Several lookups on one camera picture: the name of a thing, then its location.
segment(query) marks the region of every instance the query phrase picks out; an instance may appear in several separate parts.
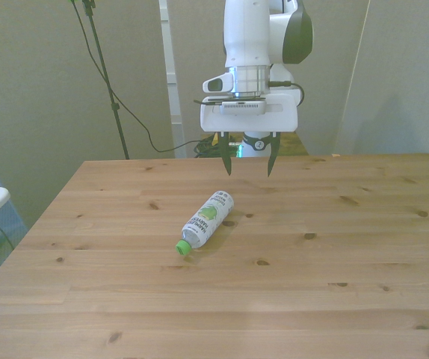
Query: plastic bottle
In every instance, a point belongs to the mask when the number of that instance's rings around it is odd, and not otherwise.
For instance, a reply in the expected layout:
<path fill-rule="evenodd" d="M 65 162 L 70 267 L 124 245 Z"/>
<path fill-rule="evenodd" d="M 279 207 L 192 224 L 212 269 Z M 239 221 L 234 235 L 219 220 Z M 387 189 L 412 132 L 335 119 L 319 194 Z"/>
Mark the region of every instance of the plastic bottle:
<path fill-rule="evenodd" d="M 176 250 L 182 256 L 204 245 L 234 207 L 235 202 L 225 191 L 215 192 L 182 229 L 182 240 Z"/>

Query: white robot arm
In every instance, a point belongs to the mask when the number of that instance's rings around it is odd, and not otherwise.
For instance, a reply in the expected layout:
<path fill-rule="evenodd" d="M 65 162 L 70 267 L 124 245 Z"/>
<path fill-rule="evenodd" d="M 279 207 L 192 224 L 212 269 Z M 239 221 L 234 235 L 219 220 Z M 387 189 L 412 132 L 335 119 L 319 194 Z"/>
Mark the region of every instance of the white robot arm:
<path fill-rule="evenodd" d="M 270 156 L 271 174 L 280 133 L 297 128 L 300 90 L 282 64 L 299 64 L 312 51 L 312 23 L 302 0 L 226 0 L 227 73 L 203 83 L 201 127 L 218 132 L 231 174 L 229 132 L 244 132 L 244 156 Z"/>

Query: bottle cap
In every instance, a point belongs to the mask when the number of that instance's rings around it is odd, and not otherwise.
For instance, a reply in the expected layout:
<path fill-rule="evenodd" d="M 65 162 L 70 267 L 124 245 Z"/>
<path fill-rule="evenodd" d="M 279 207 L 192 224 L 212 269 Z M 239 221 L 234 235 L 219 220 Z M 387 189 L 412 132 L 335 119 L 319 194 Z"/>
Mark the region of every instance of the bottle cap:
<path fill-rule="evenodd" d="M 188 242 L 184 241 L 183 239 L 178 242 L 176 245 L 176 250 L 178 253 L 180 253 L 182 256 L 185 256 L 186 254 L 190 253 L 191 246 Z"/>

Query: wood grain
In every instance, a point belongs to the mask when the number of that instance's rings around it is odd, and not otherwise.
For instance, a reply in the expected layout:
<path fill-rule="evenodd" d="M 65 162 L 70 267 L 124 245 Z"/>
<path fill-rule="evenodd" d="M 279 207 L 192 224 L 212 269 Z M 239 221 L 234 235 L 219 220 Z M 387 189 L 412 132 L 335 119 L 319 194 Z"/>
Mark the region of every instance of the wood grain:
<path fill-rule="evenodd" d="M 429 358 L 429 155 L 266 166 L 85 162 L 0 268 L 0 358 Z"/>

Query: white wall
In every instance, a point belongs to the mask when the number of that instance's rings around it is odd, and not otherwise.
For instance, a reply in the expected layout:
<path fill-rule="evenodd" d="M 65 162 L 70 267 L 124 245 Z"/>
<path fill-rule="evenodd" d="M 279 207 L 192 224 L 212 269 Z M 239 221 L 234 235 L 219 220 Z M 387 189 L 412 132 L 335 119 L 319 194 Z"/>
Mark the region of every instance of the white wall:
<path fill-rule="evenodd" d="M 197 138 L 202 83 L 225 72 L 224 0 L 168 0 L 185 139 Z M 288 68 L 306 89 L 297 133 L 311 154 L 332 153 L 345 108 L 368 0 L 305 0 L 312 54 Z"/>
<path fill-rule="evenodd" d="M 371 1 L 339 153 L 429 153 L 429 1 Z"/>
<path fill-rule="evenodd" d="M 158 2 L 97 1 L 94 12 L 113 89 L 155 143 L 170 147 Z M 132 158 L 159 157 L 143 129 L 120 114 Z M 106 86 L 71 3 L 0 1 L 0 183 L 25 224 L 37 220 L 84 160 L 122 158 Z"/>

